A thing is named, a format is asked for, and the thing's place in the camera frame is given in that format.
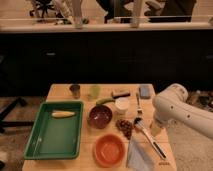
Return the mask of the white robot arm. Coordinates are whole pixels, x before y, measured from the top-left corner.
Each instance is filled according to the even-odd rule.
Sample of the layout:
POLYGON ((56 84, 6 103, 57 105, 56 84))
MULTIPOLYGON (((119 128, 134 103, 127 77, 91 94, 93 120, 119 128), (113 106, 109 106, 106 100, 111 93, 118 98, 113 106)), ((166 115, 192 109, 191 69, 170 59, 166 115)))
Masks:
POLYGON ((175 119, 213 139, 213 113, 187 104, 187 98, 187 89, 177 83, 171 84, 153 98, 155 111, 150 124, 153 136, 158 135, 169 120, 175 119))

